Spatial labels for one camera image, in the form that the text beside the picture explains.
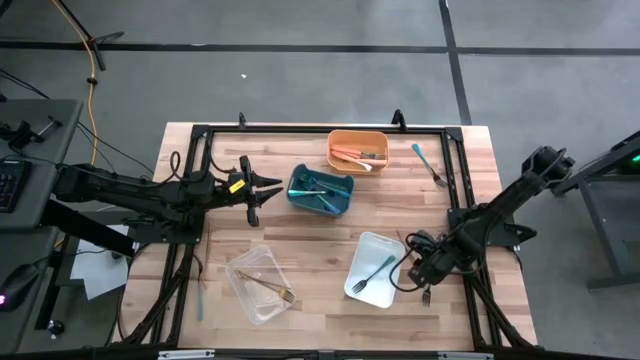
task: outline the blue utensil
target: blue utensil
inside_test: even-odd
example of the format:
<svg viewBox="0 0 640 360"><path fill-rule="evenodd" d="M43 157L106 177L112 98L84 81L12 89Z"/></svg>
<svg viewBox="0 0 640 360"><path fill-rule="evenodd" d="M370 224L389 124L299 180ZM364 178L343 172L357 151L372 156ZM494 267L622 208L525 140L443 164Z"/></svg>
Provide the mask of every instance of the blue utensil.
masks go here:
<svg viewBox="0 0 640 360"><path fill-rule="evenodd" d="M353 291L354 294L359 293L360 291L362 291L366 286L367 286L367 282L369 282L369 280L371 280L371 278L373 278L374 276L376 276L382 269L386 268L387 266L391 265L392 262L396 261L396 257L391 255L387 258L387 260L385 260L382 265L380 265L380 267L378 268L378 270L376 270L376 272L374 272L373 274L371 274L371 276L369 276L367 279L365 280L360 280L358 281L357 284L355 284L353 286L353 288L351 288L351 290Z"/></svg>
<svg viewBox="0 0 640 360"><path fill-rule="evenodd" d="M302 190L289 190L291 196L309 196L309 195L325 195L326 191L302 191Z"/></svg>
<svg viewBox="0 0 640 360"><path fill-rule="evenodd" d="M300 185L302 185L302 187L307 191L314 191L314 188L311 185L309 185L308 183L305 183L304 181L302 181ZM322 197L322 195L316 195L316 197L318 199L320 199L320 201L322 201L322 203L324 204L325 208L327 208L327 210L329 210L331 213L336 214L336 215L340 214L340 209L338 209L333 204L331 204L329 201L327 201L327 199Z"/></svg>
<svg viewBox="0 0 640 360"><path fill-rule="evenodd" d="M416 152L416 154L418 154L418 156L420 157L420 159L422 159L422 162L424 163L424 165L427 167L427 169L429 169L431 171L431 175L433 175L433 182L436 183L436 185L446 188L447 182L442 180L442 178L440 177L440 175L436 174L436 171L433 170L433 168L431 167L431 165L429 165L429 162L427 161L427 158L424 157L424 155L422 154L422 150L420 150L420 146L418 146L418 144L413 144L411 145L411 148L413 149L413 151Z"/></svg>
<svg viewBox="0 0 640 360"><path fill-rule="evenodd" d="M309 174L300 175L300 180L302 182L305 182L305 183L308 183L308 184L311 184L311 185L317 185L317 186L323 187L323 188L325 188L327 190L331 190L331 192L335 193L336 195L338 195L338 196L340 196L342 198L348 199L349 197L351 197L351 195L349 195L348 192L342 191L342 190L336 188L335 186L331 186L329 184L325 184L322 181L318 181L316 178L314 178L313 176L311 176Z"/></svg>

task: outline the white paper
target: white paper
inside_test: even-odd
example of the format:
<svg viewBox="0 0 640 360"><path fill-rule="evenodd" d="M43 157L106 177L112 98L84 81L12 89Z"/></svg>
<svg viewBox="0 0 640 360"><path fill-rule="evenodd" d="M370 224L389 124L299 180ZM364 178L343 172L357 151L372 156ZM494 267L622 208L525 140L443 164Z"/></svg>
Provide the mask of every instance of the white paper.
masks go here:
<svg viewBox="0 0 640 360"><path fill-rule="evenodd" d="M109 227L124 235L129 230L129 227L124 225L110 225ZM88 241L80 240L78 244L78 252L102 250L103 248ZM124 256L114 259L110 251L76 255L70 276L71 279L84 281L88 300L126 284L127 277L127 259Z"/></svg>

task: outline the wooden table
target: wooden table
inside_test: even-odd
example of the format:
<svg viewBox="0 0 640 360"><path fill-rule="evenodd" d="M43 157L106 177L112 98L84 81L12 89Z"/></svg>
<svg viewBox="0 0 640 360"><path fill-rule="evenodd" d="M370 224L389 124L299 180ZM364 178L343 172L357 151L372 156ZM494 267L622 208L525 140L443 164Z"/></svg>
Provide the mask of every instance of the wooden table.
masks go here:
<svg viewBox="0 0 640 360"><path fill-rule="evenodd" d="M155 180L169 175L172 151L179 151L185 158L192 125L167 124ZM470 126L463 127L463 133L476 201L489 201L501 191L489 130ZM344 294L344 282L362 232L404 239L406 234L418 229L433 235L447 230L448 193L436 187L411 150L411 144L420 144L436 171L443 174L439 138L390 135L389 140L391 164L379 177L356 177L351 208L341 218L295 209L287 202L284 192L257 210L259 228L247 223L246 206L210 211L202 241L196 247L197 256L203 261L206 259L204 320L197 319L194 261L180 346L471 350L473 344L460 276L448 276L432 288L429 308L421 304L420 291L397 292L388 309L376 308ZM461 184L455 146L450 148L457 184ZM246 154L254 171L283 179L284 186L293 168L301 163L314 170L331 172L326 161L324 134L216 134L213 153L222 168L237 167L238 157ZM464 203L464 194L459 192ZM264 325L255 326L240 305L224 270L227 262L262 244L271 248L298 300L288 311ZM166 245L149 246L133 265L122 305L125 333L142 320L158 296L166 249ZM487 256L496 301L521 334L535 343L518 262L505 249L489 248ZM402 266L400 278L405 287L410 285L406 277L408 267L408 262ZM168 315L172 312L171 304ZM489 339L484 306L479 306L479 312L483 334ZM170 316L166 318L165 325L168 325Z"/></svg>

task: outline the black cable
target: black cable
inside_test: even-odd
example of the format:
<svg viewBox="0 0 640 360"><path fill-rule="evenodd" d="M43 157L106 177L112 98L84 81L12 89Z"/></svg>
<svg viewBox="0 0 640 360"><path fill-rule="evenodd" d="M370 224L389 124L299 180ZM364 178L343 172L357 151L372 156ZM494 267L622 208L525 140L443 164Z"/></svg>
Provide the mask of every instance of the black cable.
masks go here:
<svg viewBox="0 0 640 360"><path fill-rule="evenodd" d="M229 169L229 170L222 170L221 168L219 168L219 167L218 167L218 165L216 165L216 162L215 162L215 161L213 161L213 156L212 156L211 154L209 154L209 161L211 162L211 165L213 165L213 167L214 167L216 170L218 170L218 171L220 171L220 172L222 172L222 173L225 173L225 174L231 174L232 172L235 172L235 171L236 171L236 169L235 169L235 168L231 168L231 169Z"/></svg>
<svg viewBox="0 0 640 360"><path fill-rule="evenodd" d="M22 87L24 89L33 91L34 93L42 96L45 99L49 99L49 97L45 93L43 93L42 91L38 90L35 86L29 84L28 82L26 82L24 80L21 80L17 76L9 73L8 71L6 71L4 69L0 69L0 77L9 80L9 81L13 82L14 84L16 84L16 85L18 85L18 86L20 86L20 87Z"/></svg>
<svg viewBox="0 0 640 360"><path fill-rule="evenodd" d="M138 255L140 255L140 253L142 253L142 250L144 250L147 246L149 246L149 244L141 244L140 247L138 248L138 251L136 251L135 254L133 254L133 257L131 258L131 261L129 262L129 271L131 271L131 267L133 266L133 261L138 257ZM122 289L122 292L120 293L120 296L118 297L118 307L116 308L116 318L115 318L115 325L118 325L118 335L120 335L120 341L122 341L126 336L124 336L124 331L122 329L122 313L120 311L120 309L122 308L122 300L124 299L124 292L126 290L126 284L125 284L125 288ZM107 346L109 344L109 342L111 342L111 337L113 336L113 329L111 330L112 334L109 335L109 338L107 338L107 342L105 344L105 346Z"/></svg>
<svg viewBox="0 0 640 360"><path fill-rule="evenodd" d="M116 173L116 169L113 167L113 165L111 165L111 161L109 161L109 159L107 159L107 157L102 153L102 151L100 151L100 149L98 149L97 147L94 146L93 141L91 141L91 138L89 138L89 135L87 135L84 130L82 130L82 128L78 128L78 130L80 130L80 133L85 137L85 139L87 139L87 141L89 142L89 144L91 144L91 147L96 149L96 151L98 152L98 154L100 154L100 156L102 156L102 158L104 159L104 161L107 162L107 164L109 165L109 167L111 168L111 171L113 171L113 173Z"/></svg>
<svg viewBox="0 0 640 360"><path fill-rule="evenodd" d="M145 168L149 173L151 173L151 175L153 175L153 170L151 170L149 167L147 167L145 164L143 164L141 161L135 159L134 157L125 154L124 152L116 149L115 147L113 147L111 144L109 144L108 142L100 139L99 137L97 137L91 130L89 130L89 128L87 126L85 126L83 123L78 123L79 126L81 126L82 128L84 128L87 132L89 132L89 134L91 134L91 136L93 136L94 138L98 139L98 141L100 141L101 143L103 143L106 147L112 149L113 151L117 152L118 154L126 157L127 159L134 161L136 163L138 163L140 166L142 166L143 168Z"/></svg>
<svg viewBox="0 0 640 360"><path fill-rule="evenodd" d="M391 285L393 285L394 288L402 292L414 292L420 289L419 285L412 289L403 289L400 286L398 286L395 282L393 282L393 279L391 277L393 275L393 272L396 271L396 269L398 268L398 266L400 266L400 264L402 264L402 262L405 261L409 257L409 255L411 255L412 252L413 252L413 248L409 248L409 251L402 257L402 259L400 259L400 261L398 261L395 265L393 265L393 267L391 268L391 271L389 272L389 282L391 283Z"/></svg>
<svg viewBox="0 0 640 360"><path fill-rule="evenodd" d="M53 258L53 257L57 257L57 256L60 256L60 257L67 257L67 256L77 256L77 255L82 255L82 254L102 254L102 253L103 253L103 252L105 252L105 251L107 251L107 249L102 249L102 250L100 250L100 251L90 251L90 250L87 250L87 251L79 251L79 252L77 252L77 253L75 253L75 254L54 253L54 254L51 254L51 255L45 256L45 257L43 257L43 258L40 258L40 259L38 259L38 260L36 260L36 261L32 262L31 264L32 264L32 265L36 265L37 263L39 263L39 262L40 262L40 261L42 261L42 260L47 260L47 259L50 259L50 258Z"/></svg>
<svg viewBox="0 0 640 360"><path fill-rule="evenodd" d="M200 260L198 255L193 254L193 258L196 259L196 262L198 263L198 282L204 285L204 281L202 281L202 272L204 271L204 265L202 264L202 261Z"/></svg>
<svg viewBox="0 0 640 360"><path fill-rule="evenodd" d="M114 183L117 183L117 184L121 184L121 185L132 185L131 183L128 183L128 182L118 181L118 180L115 180L115 179L110 178L110 177L107 177L107 176L98 175L98 174L96 174L96 173L94 173L94 172L92 172L92 171L85 170L85 169L83 169L83 168L81 168L81 167L78 167L78 166L67 165L67 164L62 164L62 163L55 163L55 162L53 162L53 161L51 161L51 160L46 160L46 159L41 159L41 158L37 158L37 157L33 157L33 156L24 155L24 154L22 154L22 153L20 153L20 152L18 152L18 151L16 151L16 150L13 150L13 151L14 151L14 152L16 152L16 154L19 156L19 157L18 157L18 159L29 159L29 160L42 161L42 162L45 162L45 163L47 163L47 164L54 165L54 166L55 166L56 168L58 168L58 169L62 169L62 168L73 168L73 169L75 169L75 170L77 170L77 171L80 171L80 172L83 172L83 173L85 173L85 174L89 174L89 175L95 176L95 177L100 178L100 179L103 179L103 180L108 180L108 181L111 181L111 182L114 182ZM174 151L171 155L173 156L174 154L177 154L178 159L180 158L180 153L178 153L177 151ZM10 156L11 156L11 155L7 155L7 156L5 156L5 157L3 158L3 160L4 160L4 159L9 158ZM163 180L163 181L162 181L162 182L160 182L160 183L152 184L152 185L136 184L136 186L140 186L140 187L143 187L143 188L154 188L154 187L157 187L157 186L164 185L164 184L168 183L168 182L169 182L171 179L173 179L174 177L178 177L178 178L179 178L179 176L178 176L178 174L177 174L178 167L175 167L175 168L174 168L174 167L172 166L172 170L171 170L171 171L172 171L172 174L171 174L168 178L166 178L165 180ZM202 176L202 177L201 177L200 179L198 179L198 180L192 180L192 181L185 180L185 181L186 181L186 182L198 182L198 181L201 181L201 180L203 180L203 179L204 179L204 176Z"/></svg>
<svg viewBox="0 0 640 360"><path fill-rule="evenodd" d="M0 4L0 18L2 17L2 15L4 15L4 13L7 10L9 10L9 7L11 6L12 2L13 0L4 0L2 4Z"/></svg>

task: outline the concrete floor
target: concrete floor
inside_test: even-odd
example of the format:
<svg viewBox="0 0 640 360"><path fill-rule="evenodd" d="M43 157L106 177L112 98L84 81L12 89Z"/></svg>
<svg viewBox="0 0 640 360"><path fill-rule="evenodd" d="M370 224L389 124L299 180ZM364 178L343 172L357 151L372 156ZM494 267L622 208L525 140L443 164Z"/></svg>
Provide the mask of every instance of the concrete floor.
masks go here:
<svg viewBox="0 0 640 360"><path fill-rule="evenodd" d="M437 0L69 0L68 5L96 35L123 30L127 42L445 45ZM633 0L449 0L449 7L459 46L640 47L640 3ZM15 2L0 19L0 38L76 41L44 0ZM460 124L447 55L106 52L104 57L108 70L98 74L94 105L100 136L151 167L166 122L235 121L239 111L249 121L387 123L401 108L411 123ZM460 56L472 122L490 127L503 184L517 178L520 163L540 144L567 147L579 166L637 131L637 60ZM0 67L51 97L86 97L84 52L0 50ZM0 90L10 98L36 97L2 81ZM81 120L87 123L86 114ZM141 139L146 146L140 146ZM104 151L118 172L142 174L134 163ZM86 139L76 136L66 161L86 162L89 156ZM586 290L587 280L610 270L578 194L563 199L543 194L516 219L539 232L521 255L540 344L640 357L635 336L640 287ZM98 305L85 304L80 315L67 308L65 314L95 327L96 334L69 335L50 347L101 345L111 323L92 318L92 306Z"/></svg>

